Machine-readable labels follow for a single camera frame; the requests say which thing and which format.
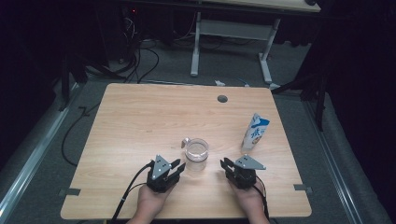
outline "wooden table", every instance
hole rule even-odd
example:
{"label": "wooden table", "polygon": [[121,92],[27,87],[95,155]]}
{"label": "wooden table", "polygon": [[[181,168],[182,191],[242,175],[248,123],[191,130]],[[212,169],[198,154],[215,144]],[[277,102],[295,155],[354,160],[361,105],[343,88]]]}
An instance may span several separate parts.
{"label": "wooden table", "polygon": [[[220,103],[219,95],[228,102]],[[249,154],[267,167],[257,175],[267,188],[270,216],[309,216],[305,191],[293,186],[302,180],[268,89],[110,84],[70,186],[81,192],[66,196],[62,217],[110,219],[134,175],[156,154],[169,162],[185,160],[180,147],[185,137],[206,140],[207,166],[198,174],[181,174],[158,218],[244,217],[219,161],[242,156],[241,142],[255,112],[271,121]],[[148,171],[135,183],[146,182]],[[119,218],[134,214],[137,191],[131,191]]]}

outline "wrist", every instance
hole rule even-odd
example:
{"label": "wrist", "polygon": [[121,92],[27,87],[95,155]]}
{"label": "wrist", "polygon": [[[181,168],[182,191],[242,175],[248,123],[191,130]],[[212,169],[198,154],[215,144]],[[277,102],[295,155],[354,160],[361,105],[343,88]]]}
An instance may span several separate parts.
{"label": "wrist", "polygon": [[153,219],[154,217],[139,216],[139,214],[135,213],[127,224],[149,224]]}
{"label": "wrist", "polygon": [[247,211],[247,218],[250,224],[269,224],[269,220],[264,214],[263,209]]}

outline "black cable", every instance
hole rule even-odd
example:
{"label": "black cable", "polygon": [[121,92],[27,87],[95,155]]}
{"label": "black cable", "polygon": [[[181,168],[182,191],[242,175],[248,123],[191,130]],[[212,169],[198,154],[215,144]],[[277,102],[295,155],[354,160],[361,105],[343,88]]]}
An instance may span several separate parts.
{"label": "black cable", "polygon": [[176,31],[174,31],[174,33],[175,33],[176,35],[179,35],[179,37],[178,37],[177,39],[175,39],[175,40],[181,40],[181,39],[190,38],[190,37],[192,37],[192,36],[195,36],[195,35],[190,35],[190,36],[188,36],[188,35],[191,33],[192,29],[194,28],[194,24],[196,24],[195,19],[197,18],[197,13],[198,13],[198,12],[195,12],[195,13],[194,13],[194,16],[192,17],[192,22],[191,22],[190,29],[187,31],[187,33],[186,33],[185,35],[179,35]]}
{"label": "black cable", "polygon": [[130,190],[131,190],[130,188],[131,188],[131,186],[134,184],[134,181],[137,179],[137,177],[138,177],[145,169],[147,169],[147,168],[149,168],[150,166],[152,166],[153,163],[154,163],[154,161],[149,162],[148,164],[146,164],[145,166],[143,166],[142,169],[140,169],[140,170],[136,173],[136,175],[135,175],[134,178],[132,179],[131,183],[129,184],[128,188],[125,190],[125,192],[124,192],[124,194],[123,194],[123,196],[122,196],[122,198],[121,198],[121,200],[120,200],[119,206],[117,207],[116,212],[114,213],[113,218],[111,218],[110,224],[113,224],[113,223],[117,220],[117,216],[119,215],[119,213],[120,213],[120,211],[121,211],[121,208],[122,208],[123,204],[125,203],[126,198],[128,197],[128,194],[129,194],[129,192],[130,192]]}
{"label": "black cable", "polygon": [[267,217],[267,219],[269,221],[270,220],[270,215],[269,215],[269,212],[268,212],[267,197],[266,197],[267,190],[265,189],[264,182],[262,182],[262,186],[264,188],[265,195],[264,195],[264,192],[259,190],[256,186],[253,185],[253,188],[255,190],[257,190],[257,192],[259,192],[259,194],[262,196],[262,204],[264,205],[264,214],[265,214],[265,216]]}
{"label": "black cable", "polygon": [[[133,56],[131,57],[131,60],[128,62],[128,64],[127,64],[125,67],[122,67],[122,68],[120,68],[120,69],[114,71],[113,73],[115,73],[115,74],[120,74],[120,73],[126,72],[126,71],[128,71],[129,69],[131,69],[131,68],[134,66],[135,62],[136,62],[135,56],[133,55]],[[99,76],[99,77],[106,77],[106,74],[101,73],[101,72],[93,71],[93,70],[91,70],[91,69],[88,68],[88,67],[85,67],[85,72],[87,72],[87,73],[89,73],[89,74],[91,74],[91,75]]]}
{"label": "black cable", "polygon": [[90,113],[92,110],[94,110],[97,106],[99,106],[99,104],[100,104],[100,103],[94,105],[93,107],[91,107],[91,108],[90,108],[89,110],[87,110],[87,111],[86,111],[86,107],[80,106],[79,108],[80,108],[80,109],[83,109],[81,115],[79,116],[78,119],[76,119],[76,120],[73,122],[73,124],[69,127],[69,129],[67,130],[66,134],[64,135],[64,140],[62,141],[62,145],[61,145],[62,157],[64,158],[64,160],[65,160],[67,163],[69,163],[69,164],[72,165],[72,166],[76,166],[76,167],[77,167],[77,164],[74,163],[74,162],[72,162],[72,161],[70,161],[70,160],[66,157],[66,154],[65,154],[65,152],[64,152],[64,143],[66,142],[66,138],[67,138],[67,136],[70,134],[70,132],[72,131],[72,129],[76,126],[76,124],[77,124],[82,118],[84,118],[84,117],[86,117],[86,116],[89,116],[89,113]]}
{"label": "black cable", "polygon": [[187,46],[191,46],[194,44],[193,40],[189,40],[194,36],[190,36],[189,38],[185,38],[185,39],[179,39],[179,40],[174,40],[173,43],[182,47],[187,47]]}
{"label": "black cable", "polygon": [[145,185],[145,184],[147,184],[147,183],[137,184],[137,185],[133,186],[131,189],[129,189],[129,192],[131,192],[134,188],[141,186],[141,185]]}
{"label": "black cable", "polygon": [[219,44],[217,46],[215,46],[214,48],[207,48],[203,46],[203,43],[200,43],[200,47],[202,49],[209,49],[209,50],[214,50],[214,49],[218,49],[222,46],[223,44],[223,38],[221,36],[214,36],[212,39],[219,39]]}
{"label": "black cable", "polygon": [[256,186],[253,185],[253,188],[254,188],[255,190],[257,190],[257,192],[259,192],[260,195],[262,196],[262,204],[264,205],[264,214],[265,214],[265,216],[267,217],[267,219],[268,219],[268,221],[269,221],[269,220],[270,220],[270,215],[269,215],[269,213],[268,213],[267,199],[266,199],[266,197],[264,196],[264,194],[263,194]]}
{"label": "black cable", "polygon": [[244,43],[238,43],[238,42],[227,40],[227,39],[223,39],[223,41],[227,44],[234,44],[234,45],[240,45],[240,46],[249,45],[251,43],[257,42],[257,40],[255,40],[255,39],[249,39],[249,40],[245,41]]}
{"label": "black cable", "polygon": [[138,84],[142,81],[143,77],[145,77],[145,76],[148,75],[152,70],[154,70],[154,69],[157,67],[158,63],[160,62],[160,56],[159,56],[154,50],[152,50],[152,49],[146,49],[146,50],[148,50],[148,51],[152,52],[153,54],[155,54],[155,56],[157,57],[157,62],[154,64],[154,66],[153,66],[150,70],[148,70],[147,73],[145,73],[141,78],[139,78],[139,79],[137,80],[137,83],[138,83]]}
{"label": "black cable", "polygon": [[89,65],[91,67],[93,67],[94,69],[98,70],[99,72],[103,73],[104,75],[108,76],[108,77],[112,77],[115,79],[124,79],[124,77],[119,76],[118,74],[108,70],[107,68],[103,67],[101,64],[96,63],[94,61],[88,60],[78,54],[75,54],[76,58],[83,64],[85,65]]}
{"label": "black cable", "polygon": [[128,75],[128,77],[125,78],[124,83],[126,82],[131,82],[134,79],[134,74],[136,74],[137,78],[137,67],[140,64],[140,49],[138,50],[138,57],[137,57],[137,63],[134,65],[134,70]]}

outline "gray carpet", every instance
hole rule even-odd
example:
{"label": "gray carpet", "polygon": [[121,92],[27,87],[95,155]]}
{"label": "gray carpet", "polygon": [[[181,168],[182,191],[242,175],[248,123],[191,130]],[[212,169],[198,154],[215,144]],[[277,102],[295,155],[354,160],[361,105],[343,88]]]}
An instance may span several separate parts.
{"label": "gray carpet", "polygon": [[[154,46],[154,42],[147,42],[143,45],[146,48],[149,46]],[[167,47],[157,44],[152,50],[158,53],[160,62],[144,78],[142,83],[148,82],[148,80],[161,80],[215,85],[215,80],[220,80],[227,86],[243,86],[244,83],[238,79],[242,78],[250,86],[267,87],[268,85],[263,82],[262,71],[258,63],[257,53],[260,52],[261,46],[263,46],[261,42],[243,46],[223,43],[218,49],[202,49],[200,75],[190,77],[191,46],[174,45],[173,47]],[[217,43],[204,43],[203,47],[216,48]],[[270,52],[271,60],[268,63],[276,84],[285,84],[294,79],[308,49],[309,47],[293,48],[288,44],[273,46]],[[149,50],[142,49],[141,56],[141,64],[138,68],[139,76],[142,76],[156,63],[156,56]],[[69,114],[59,132],[56,133],[47,155],[21,197],[8,223],[78,223],[77,220],[62,220],[60,217],[64,198],[58,196],[58,193],[60,189],[69,187],[75,172],[75,168],[66,163],[62,157],[62,141],[69,127],[80,117],[83,109],[79,107],[91,108],[99,103],[109,82],[114,82],[114,80],[90,77],[89,82],[83,87],[76,101],[70,105]],[[313,190],[312,193],[308,194],[313,211],[310,217],[277,217],[277,222],[279,224],[349,223],[328,167],[324,162],[316,131],[310,123],[310,118],[303,107],[303,103],[293,92],[276,95],[275,99],[302,180]],[[367,178],[350,150],[342,128],[332,110],[329,98],[326,99],[326,104],[327,109],[324,113],[323,123],[324,133],[337,162],[339,162],[340,169],[345,174],[346,182],[352,189],[353,197],[356,199],[359,209],[361,209],[363,222],[390,223],[387,214],[377,201]],[[95,113],[96,109],[88,117],[83,117],[65,140],[66,155],[73,162],[78,162]],[[26,155],[29,154],[28,143],[33,144],[32,139],[37,139],[40,136],[39,130],[45,130],[43,127],[37,129],[35,130],[36,133],[32,133],[22,144],[21,152],[12,158],[13,161],[19,161],[19,163],[16,162],[14,166],[8,165],[7,169],[2,171],[2,182],[4,177],[7,178],[7,181],[2,183],[2,196],[6,192],[6,187],[9,187],[12,183],[12,177],[15,176],[18,168],[22,167],[23,161],[27,158]],[[102,222],[96,220],[86,223]]]}

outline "glass cup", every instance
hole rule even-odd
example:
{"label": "glass cup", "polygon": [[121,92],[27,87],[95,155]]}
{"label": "glass cup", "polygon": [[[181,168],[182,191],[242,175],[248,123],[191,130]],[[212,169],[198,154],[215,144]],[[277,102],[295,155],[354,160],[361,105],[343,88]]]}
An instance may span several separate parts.
{"label": "glass cup", "polygon": [[202,171],[206,167],[206,160],[209,155],[209,145],[200,138],[185,138],[181,142],[181,147],[186,148],[186,168],[191,171]]}

